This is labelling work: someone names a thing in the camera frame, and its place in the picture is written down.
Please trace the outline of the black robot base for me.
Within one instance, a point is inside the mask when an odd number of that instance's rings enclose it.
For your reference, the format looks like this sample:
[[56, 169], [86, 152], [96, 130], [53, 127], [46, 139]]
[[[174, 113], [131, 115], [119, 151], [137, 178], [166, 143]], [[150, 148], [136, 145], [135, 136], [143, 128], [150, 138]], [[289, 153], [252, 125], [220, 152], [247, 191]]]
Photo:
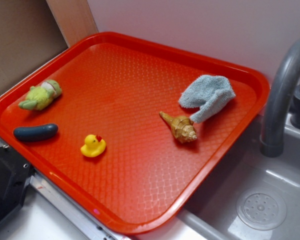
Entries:
[[0, 225], [24, 204], [31, 163], [9, 145], [0, 147]]

